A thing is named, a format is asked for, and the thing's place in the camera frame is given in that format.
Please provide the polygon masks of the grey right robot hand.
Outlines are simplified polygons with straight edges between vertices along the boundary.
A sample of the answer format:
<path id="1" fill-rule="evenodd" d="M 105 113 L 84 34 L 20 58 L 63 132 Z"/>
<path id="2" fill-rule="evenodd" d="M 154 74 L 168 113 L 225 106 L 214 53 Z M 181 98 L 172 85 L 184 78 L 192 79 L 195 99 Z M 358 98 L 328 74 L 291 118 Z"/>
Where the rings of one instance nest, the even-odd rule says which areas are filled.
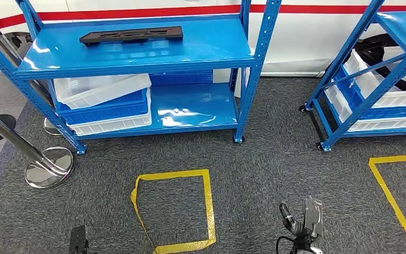
<path id="1" fill-rule="evenodd" d="M 294 249 L 306 249 L 309 246 L 308 237 L 309 230 L 305 228 L 305 225 L 293 218 L 290 213 L 288 206 L 285 202 L 279 205 L 279 210 L 282 215 L 282 222 L 284 227 L 293 235 L 295 238 L 291 240 L 293 242 Z"/>

